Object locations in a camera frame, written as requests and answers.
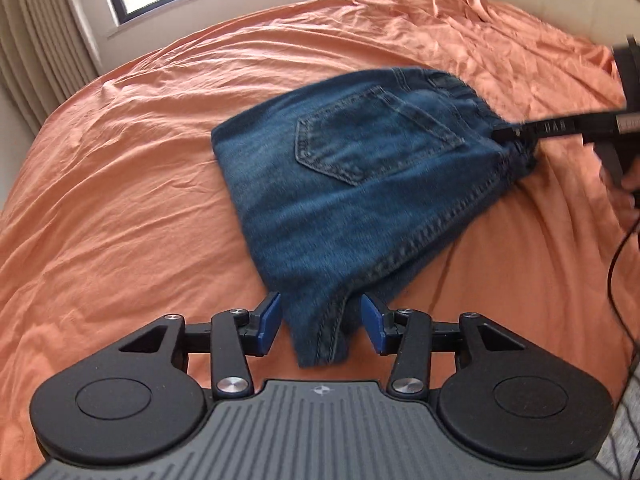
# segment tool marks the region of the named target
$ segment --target cable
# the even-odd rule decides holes
[[[631,341],[631,344],[633,345],[633,348],[634,348],[635,355],[640,355],[640,344],[634,338],[633,334],[631,333],[631,330],[629,329],[629,326],[625,323],[625,320],[622,318],[622,315],[618,310],[616,301],[613,299],[613,290],[612,290],[611,282],[613,280],[613,271],[616,268],[616,263],[618,262],[618,258],[620,257],[620,254],[622,254],[622,251],[624,250],[625,245],[628,242],[629,238],[631,238],[633,233],[636,232],[636,229],[638,228],[639,225],[640,225],[640,218],[636,220],[633,227],[629,229],[628,233],[625,235],[624,239],[622,240],[619,247],[617,248],[616,253],[613,255],[613,259],[611,260],[611,264],[609,266],[609,273],[607,275],[607,297],[609,298],[609,304],[616,318],[618,318],[618,322],[620,323],[620,326],[625,331],[625,334],[628,337],[629,341]],[[633,374],[634,374],[634,370],[630,368],[629,369],[630,377]],[[616,459],[616,462],[618,462],[618,457],[616,456],[615,448],[614,448],[613,454]],[[634,473],[636,472],[636,468],[638,467],[638,463],[640,463],[640,450],[638,450],[638,453],[636,454],[636,458],[633,462],[633,465],[631,466],[631,470],[629,472],[629,480],[633,479]],[[622,472],[620,471],[620,466],[618,466],[618,470],[619,470],[620,478],[622,478]]]

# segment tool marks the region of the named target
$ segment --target gray plastic base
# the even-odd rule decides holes
[[[54,460],[33,480],[606,480],[594,462],[545,472],[484,462],[456,446],[430,410],[375,382],[268,381],[219,403],[184,446],[141,465],[83,469]]]

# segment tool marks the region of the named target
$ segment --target crosshair logo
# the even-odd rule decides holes
[[[328,386],[324,386],[324,384],[320,384],[320,386],[316,386],[313,390],[313,393],[318,394],[319,396],[324,396],[330,392],[332,392],[333,390],[331,388],[329,388]]]

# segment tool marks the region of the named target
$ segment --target denim shorts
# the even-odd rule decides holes
[[[343,360],[357,298],[390,301],[535,166],[534,145],[437,70],[348,73],[220,124],[212,146],[302,367]]]

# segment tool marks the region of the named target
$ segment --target orange bed sheet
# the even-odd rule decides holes
[[[78,92],[37,137],[0,222],[0,478],[41,462],[28,406],[52,374],[162,314],[204,322],[265,294],[210,147],[217,124],[341,73],[426,66],[473,86],[507,120],[623,107],[608,48],[486,0],[313,0],[192,34]],[[475,310],[583,368],[615,398],[631,348],[606,275],[623,237],[579,137],[540,164],[394,302],[456,321]],[[638,333],[640,253],[614,293]],[[350,359],[300,370],[286,328],[250,362],[257,383],[375,378],[360,332]],[[208,361],[190,373],[206,386]],[[438,356],[433,384],[453,371]]]

